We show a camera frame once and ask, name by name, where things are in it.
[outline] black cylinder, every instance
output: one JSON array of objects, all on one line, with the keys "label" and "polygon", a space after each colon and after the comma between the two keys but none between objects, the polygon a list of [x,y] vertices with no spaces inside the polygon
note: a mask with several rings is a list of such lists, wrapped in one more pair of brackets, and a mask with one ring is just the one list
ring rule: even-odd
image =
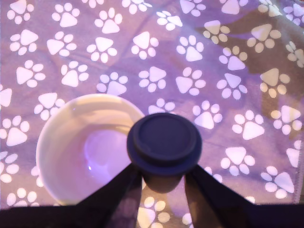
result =
[{"label": "black cylinder", "polygon": [[187,119],[169,113],[139,120],[127,138],[128,155],[154,191],[173,190],[181,177],[197,164],[202,139]]}]

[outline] paw print pattern fabric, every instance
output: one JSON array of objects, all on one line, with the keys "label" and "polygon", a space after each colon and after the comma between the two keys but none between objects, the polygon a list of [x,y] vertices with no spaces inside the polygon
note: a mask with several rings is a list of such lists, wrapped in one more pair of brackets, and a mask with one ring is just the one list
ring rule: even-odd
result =
[{"label": "paw print pattern fabric", "polygon": [[[94,93],[191,120],[199,165],[249,201],[299,202],[304,2],[11,0],[0,10],[1,209],[55,205],[38,137],[67,102]],[[137,227],[192,227],[183,187],[144,185]]]}]

